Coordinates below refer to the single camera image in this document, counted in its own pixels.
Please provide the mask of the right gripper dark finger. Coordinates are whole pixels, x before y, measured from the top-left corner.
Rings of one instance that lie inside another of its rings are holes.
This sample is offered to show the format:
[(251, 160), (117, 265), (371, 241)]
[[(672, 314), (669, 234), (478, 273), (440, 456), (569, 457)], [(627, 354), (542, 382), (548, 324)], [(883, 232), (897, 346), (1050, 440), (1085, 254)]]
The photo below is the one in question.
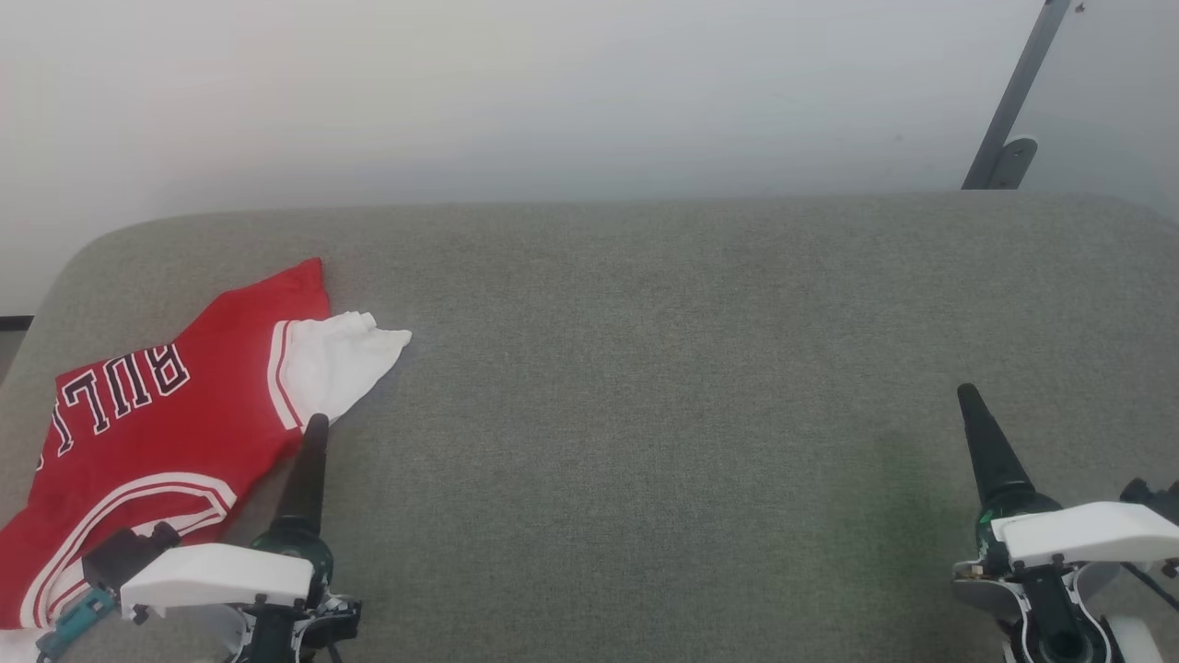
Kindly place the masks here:
[(959, 385), (957, 403), (981, 505), (988, 506), (1005, 495), (1034, 494), (1027, 471), (976, 385)]

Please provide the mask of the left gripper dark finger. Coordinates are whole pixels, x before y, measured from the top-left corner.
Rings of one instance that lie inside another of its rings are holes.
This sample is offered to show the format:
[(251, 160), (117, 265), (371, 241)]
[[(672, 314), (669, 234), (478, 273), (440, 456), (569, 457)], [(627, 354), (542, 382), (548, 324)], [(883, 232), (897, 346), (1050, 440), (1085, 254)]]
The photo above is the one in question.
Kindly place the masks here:
[(299, 441), (286, 486), (274, 513), (274, 529), (321, 531), (330, 420), (323, 413), (312, 414)]

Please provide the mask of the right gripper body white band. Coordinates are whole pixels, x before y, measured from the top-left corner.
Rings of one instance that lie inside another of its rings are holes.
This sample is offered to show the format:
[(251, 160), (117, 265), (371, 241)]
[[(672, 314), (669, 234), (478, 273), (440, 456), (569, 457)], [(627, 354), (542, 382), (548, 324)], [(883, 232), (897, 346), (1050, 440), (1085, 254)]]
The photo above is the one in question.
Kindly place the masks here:
[(1055, 563), (1155, 563), (1178, 554), (1175, 494), (1145, 503), (1094, 501), (1071, 508), (997, 518), (984, 532), (1006, 546), (1012, 566)]

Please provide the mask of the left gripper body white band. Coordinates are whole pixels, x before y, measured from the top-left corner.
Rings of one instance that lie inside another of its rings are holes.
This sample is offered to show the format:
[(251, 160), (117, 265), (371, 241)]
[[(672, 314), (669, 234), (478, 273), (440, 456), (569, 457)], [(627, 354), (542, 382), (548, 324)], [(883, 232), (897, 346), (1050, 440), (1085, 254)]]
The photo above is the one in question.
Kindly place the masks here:
[(121, 618), (179, 608), (312, 608), (332, 580), (335, 554), (304, 529), (270, 529), (253, 546), (180, 545), (121, 583)]

